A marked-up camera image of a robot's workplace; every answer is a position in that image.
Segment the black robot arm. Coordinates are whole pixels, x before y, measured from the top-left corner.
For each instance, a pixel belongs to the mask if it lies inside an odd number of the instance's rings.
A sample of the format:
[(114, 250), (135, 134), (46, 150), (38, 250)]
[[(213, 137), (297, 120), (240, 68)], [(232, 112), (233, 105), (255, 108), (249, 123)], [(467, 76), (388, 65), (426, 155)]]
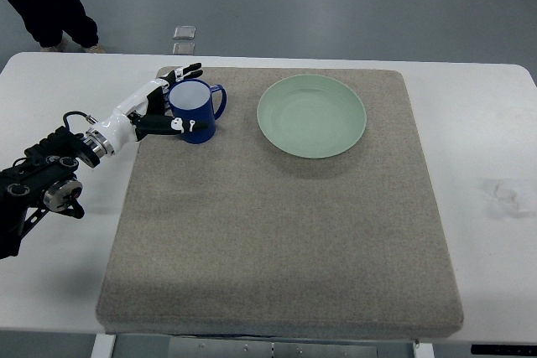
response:
[(22, 240), (48, 213), (84, 216), (76, 170), (80, 163), (94, 168), (100, 158), (81, 133), (70, 131), (68, 117), (75, 115), (96, 121), (84, 112), (67, 112), (61, 127), (1, 171), (1, 258), (16, 257)]

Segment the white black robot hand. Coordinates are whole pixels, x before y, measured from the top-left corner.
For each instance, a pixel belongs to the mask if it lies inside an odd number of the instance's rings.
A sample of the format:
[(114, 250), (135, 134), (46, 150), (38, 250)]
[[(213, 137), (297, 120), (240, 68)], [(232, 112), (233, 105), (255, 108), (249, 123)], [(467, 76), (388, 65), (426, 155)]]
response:
[(102, 158), (149, 134), (178, 135), (208, 128), (208, 123), (200, 119), (173, 117), (169, 105), (173, 85), (201, 75), (201, 64), (195, 63), (151, 80), (116, 106), (109, 118), (93, 122), (83, 135), (84, 143)]

